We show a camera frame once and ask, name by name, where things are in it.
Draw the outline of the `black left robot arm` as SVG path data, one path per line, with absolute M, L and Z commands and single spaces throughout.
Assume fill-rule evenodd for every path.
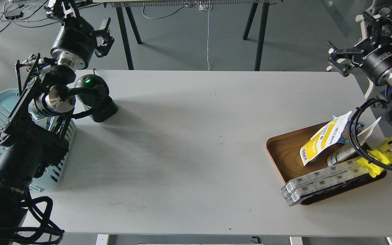
M 45 233 L 57 237 L 46 245 L 60 243 L 64 231 L 50 220 L 53 200 L 32 198 L 29 186 L 69 152 L 65 135 L 72 119 L 89 116 L 100 123 L 118 111 L 104 79 L 75 74 L 94 54 L 109 53 L 115 42 L 111 19 L 95 30 L 73 0 L 51 1 L 46 15 L 61 23 L 51 57 L 37 54 L 16 62 L 20 98 L 0 130 L 0 245 L 39 245 Z

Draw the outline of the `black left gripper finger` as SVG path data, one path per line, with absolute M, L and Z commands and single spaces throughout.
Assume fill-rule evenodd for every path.
M 102 58 L 108 55 L 115 39 L 111 36 L 109 26 L 111 18 L 105 18 L 99 30 L 95 30 L 95 37 L 101 37 L 102 43 L 95 48 L 95 55 L 98 58 Z

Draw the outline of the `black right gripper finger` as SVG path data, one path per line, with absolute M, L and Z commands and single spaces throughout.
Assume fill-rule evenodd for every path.
M 372 7 L 363 12 L 363 40 L 392 39 L 392 7 Z
M 327 62 L 329 66 L 326 68 L 326 71 L 329 72 L 331 69 L 335 69 L 339 74 L 344 77 L 350 75 L 353 67 L 355 65 L 351 65 L 350 63 L 343 63 L 346 60 L 353 60 L 354 55 L 363 54 L 363 49 L 361 48 L 348 48 L 348 49 L 338 49 L 333 45 L 330 41 L 326 42 L 330 46 L 330 50 L 328 51 L 329 56 L 327 58 Z

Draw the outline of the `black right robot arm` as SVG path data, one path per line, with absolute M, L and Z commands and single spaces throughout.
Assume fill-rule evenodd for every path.
M 375 104 L 385 109 L 385 120 L 392 126 L 392 12 L 373 14 L 371 9 L 367 9 L 356 17 L 356 21 L 361 23 L 362 40 L 347 49 L 336 48 L 330 43 L 327 59 L 330 66 L 327 71 L 334 68 L 346 77 L 353 68 L 359 68 L 369 79 L 369 90 L 373 86 L 386 86 L 376 98 L 368 99 L 356 109 L 348 125 L 349 130 L 353 130 L 349 135 L 350 143 L 362 160 L 362 166 L 372 177 L 376 177 L 384 169 L 392 171 L 392 150 L 373 153 L 364 149 L 356 126 L 362 113 Z M 392 146 L 392 140 L 382 146 Z

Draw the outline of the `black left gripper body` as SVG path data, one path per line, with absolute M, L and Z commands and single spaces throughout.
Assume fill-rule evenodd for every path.
M 94 28 L 83 17 L 74 0 L 51 0 L 46 16 L 61 23 L 50 54 L 56 65 L 71 70 L 86 69 L 97 46 Z

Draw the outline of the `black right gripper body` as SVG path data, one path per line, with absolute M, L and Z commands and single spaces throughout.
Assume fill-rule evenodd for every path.
M 366 39 L 354 47 L 363 49 L 363 54 L 354 55 L 352 63 L 376 86 L 392 86 L 392 39 L 380 37 L 375 44 Z

